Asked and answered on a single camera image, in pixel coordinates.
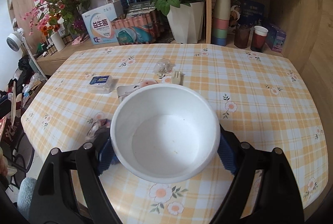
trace checkered tablecloth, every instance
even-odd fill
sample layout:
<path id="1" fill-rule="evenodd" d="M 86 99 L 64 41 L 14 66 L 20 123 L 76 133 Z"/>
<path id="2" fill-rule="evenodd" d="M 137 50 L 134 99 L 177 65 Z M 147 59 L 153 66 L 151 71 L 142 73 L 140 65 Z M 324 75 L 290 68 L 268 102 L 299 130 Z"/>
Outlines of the checkered tablecloth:
<path id="1" fill-rule="evenodd" d="M 87 92 L 92 76 L 111 75 L 117 86 L 142 80 L 170 82 L 153 73 L 161 58 L 184 73 L 184 86 L 208 100 L 224 129 L 255 148 L 284 150 L 296 177 L 303 206 L 326 186 L 328 160 L 317 109 L 288 59 L 209 44 L 127 45 L 74 53 L 49 79 L 22 116 L 34 149 L 46 159 L 53 147 L 79 148 L 94 119 L 112 118 L 119 104 L 116 90 Z M 243 212 L 255 201 L 261 172 Z M 139 179 L 121 164 L 100 176 L 123 223 L 209 223 L 233 176 L 218 156 L 203 172 L 176 184 Z"/>

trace bowl rim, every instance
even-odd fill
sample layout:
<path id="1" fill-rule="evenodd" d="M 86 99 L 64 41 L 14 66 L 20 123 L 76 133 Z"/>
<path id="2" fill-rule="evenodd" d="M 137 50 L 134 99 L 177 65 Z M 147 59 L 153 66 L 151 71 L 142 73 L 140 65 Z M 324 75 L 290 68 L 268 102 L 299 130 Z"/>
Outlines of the bowl rim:
<path id="1" fill-rule="evenodd" d="M 147 175 L 139 170 L 137 170 L 136 168 L 134 168 L 132 165 L 130 165 L 125 158 L 122 156 L 117 142 L 116 142 L 116 136 L 115 136 L 115 128 L 116 128 L 116 120 L 117 117 L 121 111 L 121 109 L 123 108 L 123 106 L 133 97 L 135 97 L 137 94 L 140 94 L 146 90 L 151 90 L 154 89 L 156 87 L 169 87 L 169 88 L 177 88 L 177 89 L 182 89 L 185 90 L 187 92 L 192 93 L 193 95 L 195 95 L 197 98 L 199 98 L 206 106 L 207 109 L 210 110 L 211 114 L 215 117 L 215 121 L 216 121 L 216 125 L 215 125 L 215 140 L 214 140 L 214 144 L 212 146 L 211 151 L 208 153 L 207 158 L 202 162 L 201 165 L 199 165 L 197 168 L 193 169 L 191 172 L 182 175 L 182 176 L 176 176 L 176 177 L 171 177 L 171 178 L 158 178 L 158 177 L 154 177 L 154 176 L 150 176 Z M 216 115 L 216 112 L 213 110 L 213 108 L 211 107 L 211 105 L 209 104 L 209 102 L 199 93 L 197 93 L 196 91 L 185 87 L 185 86 L 181 86 L 181 85 L 176 85 L 176 84 L 168 84 L 168 83 L 162 83 L 162 84 L 153 84 L 153 85 L 149 85 L 143 88 L 140 88 L 134 92 L 132 92 L 129 96 L 127 96 L 117 107 L 116 111 L 113 114 L 112 120 L 111 120 L 111 126 L 110 126 L 110 137 L 111 137 L 111 142 L 112 142 L 112 147 L 114 149 L 114 152 L 116 154 L 116 156 L 118 157 L 119 161 L 124 165 L 124 167 L 129 170 L 132 174 L 138 176 L 141 179 L 144 179 L 146 181 L 149 182 L 153 182 L 153 183 L 161 183 L 161 184 L 171 184 L 171 183 L 178 183 L 178 182 L 183 182 L 185 180 L 188 180 L 192 177 L 194 177 L 195 175 L 197 175 L 199 172 L 201 172 L 213 159 L 214 155 L 217 153 L 217 149 L 219 147 L 219 142 L 220 142 L 220 126 L 219 126 L 219 119 Z"/>

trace light blue towel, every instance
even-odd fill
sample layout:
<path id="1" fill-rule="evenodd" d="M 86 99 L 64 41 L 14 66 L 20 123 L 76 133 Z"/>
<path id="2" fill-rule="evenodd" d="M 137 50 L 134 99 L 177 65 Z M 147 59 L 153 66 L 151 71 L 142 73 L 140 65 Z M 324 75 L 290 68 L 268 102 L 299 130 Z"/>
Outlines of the light blue towel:
<path id="1" fill-rule="evenodd" d="M 17 209 L 26 220 L 29 217 L 30 204 L 36 182 L 37 180 L 34 178 L 23 179 L 17 196 Z"/>

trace plastic fork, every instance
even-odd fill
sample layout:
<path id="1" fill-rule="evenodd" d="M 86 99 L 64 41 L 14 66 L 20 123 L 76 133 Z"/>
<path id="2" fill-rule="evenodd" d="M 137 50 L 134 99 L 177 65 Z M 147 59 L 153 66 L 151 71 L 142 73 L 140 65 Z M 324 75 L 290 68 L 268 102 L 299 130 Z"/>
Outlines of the plastic fork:
<path id="1" fill-rule="evenodd" d="M 171 83 L 180 85 L 181 82 L 181 71 L 174 71 L 171 76 Z"/>

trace white flower pot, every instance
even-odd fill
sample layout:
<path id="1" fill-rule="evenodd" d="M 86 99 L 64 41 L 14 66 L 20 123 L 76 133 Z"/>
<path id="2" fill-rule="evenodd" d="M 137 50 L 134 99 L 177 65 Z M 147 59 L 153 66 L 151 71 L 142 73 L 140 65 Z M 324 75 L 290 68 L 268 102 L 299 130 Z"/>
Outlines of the white flower pot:
<path id="1" fill-rule="evenodd" d="M 170 6 L 167 15 L 174 39 L 178 44 L 196 44 L 201 39 L 204 20 L 204 2 Z"/>
<path id="2" fill-rule="evenodd" d="M 51 40 L 54 43 L 55 47 L 57 48 L 57 51 L 61 51 L 62 49 L 65 48 L 65 43 L 63 41 L 63 39 L 61 38 L 59 32 L 54 32 L 51 35 Z"/>

